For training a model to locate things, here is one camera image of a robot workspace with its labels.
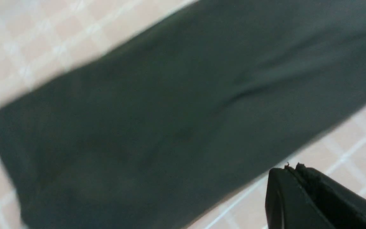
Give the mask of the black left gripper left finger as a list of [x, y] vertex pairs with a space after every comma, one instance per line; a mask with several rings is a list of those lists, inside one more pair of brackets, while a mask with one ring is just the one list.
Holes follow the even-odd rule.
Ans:
[[290, 171], [268, 174], [265, 212], [269, 229], [334, 229]]

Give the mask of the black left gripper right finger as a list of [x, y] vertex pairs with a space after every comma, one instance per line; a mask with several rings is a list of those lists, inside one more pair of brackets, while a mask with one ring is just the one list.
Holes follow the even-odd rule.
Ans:
[[297, 164], [286, 169], [313, 201], [315, 208], [336, 229], [366, 229], [366, 199], [324, 173]]

